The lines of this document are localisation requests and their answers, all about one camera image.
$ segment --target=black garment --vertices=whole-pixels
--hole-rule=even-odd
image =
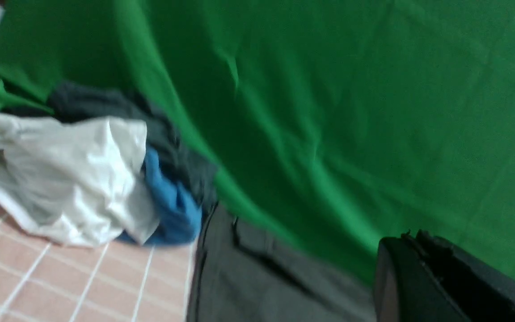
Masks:
[[[213,179],[216,165],[183,144],[176,127],[163,110],[139,93],[122,94],[63,82],[49,96],[47,104],[62,123],[75,123],[103,116],[143,120],[147,141],[159,153],[160,168],[173,182],[182,182],[204,212],[210,213],[217,202]],[[9,106],[1,112],[21,117],[50,116],[44,110],[28,106]]]
[[[187,322],[372,322],[370,289],[231,216],[198,240]]]
[[[515,281],[426,232],[381,240],[375,300],[382,321],[515,322]]]

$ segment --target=blue garment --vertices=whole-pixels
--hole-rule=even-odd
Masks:
[[[202,208],[182,183],[173,183],[160,171],[158,152],[147,145],[144,158],[145,181],[151,191],[160,225],[145,245],[190,243],[200,234]],[[121,241],[135,242],[126,232]]]

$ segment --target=green fabric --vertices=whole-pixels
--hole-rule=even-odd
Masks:
[[[13,0],[0,78],[139,88],[233,212],[368,283],[409,229],[515,279],[511,0]]]

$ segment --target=tiled floor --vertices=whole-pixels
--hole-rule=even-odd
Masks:
[[[0,322],[183,322],[193,247],[60,247],[0,208]]]

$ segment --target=gray cloth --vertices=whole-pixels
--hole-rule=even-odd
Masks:
[[[219,206],[198,240],[187,322],[373,322],[370,289]]]

